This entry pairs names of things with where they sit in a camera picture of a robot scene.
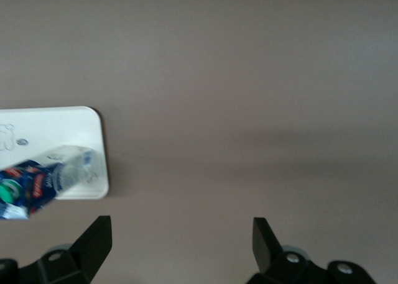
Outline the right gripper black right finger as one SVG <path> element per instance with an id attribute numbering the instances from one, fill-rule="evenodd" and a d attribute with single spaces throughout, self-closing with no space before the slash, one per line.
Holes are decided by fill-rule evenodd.
<path id="1" fill-rule="evenodd" d="M 252 251 L 259 272 L 248 283 L 372 283 L 361 266 L 335 260 L 321 268 L 300 252 L 284 250 L 265 218 L 254 218 Z"/>

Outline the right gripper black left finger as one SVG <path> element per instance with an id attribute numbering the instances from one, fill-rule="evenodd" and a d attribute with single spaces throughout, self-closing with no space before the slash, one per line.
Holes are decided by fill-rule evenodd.
<path id="1" fill-rule="evenodd" d="M 110 216 L 99 216 L 72 244 L 19 269 L 19 283 L 91 283 L 112 248 Z"/>

